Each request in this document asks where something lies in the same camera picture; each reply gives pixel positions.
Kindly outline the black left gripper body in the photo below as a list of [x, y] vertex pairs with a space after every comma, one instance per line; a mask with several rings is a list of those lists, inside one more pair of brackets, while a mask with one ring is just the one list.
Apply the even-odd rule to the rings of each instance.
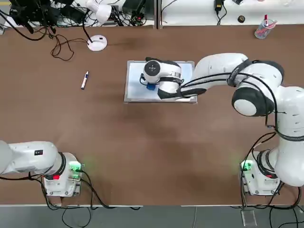
[[28, 21], [39, 22], [41, 25], [43, 25], [45, 20], [48, 26], [55, 26], [57, 24], [57, 9], [50, 5], [26, 7], [23, 15]]

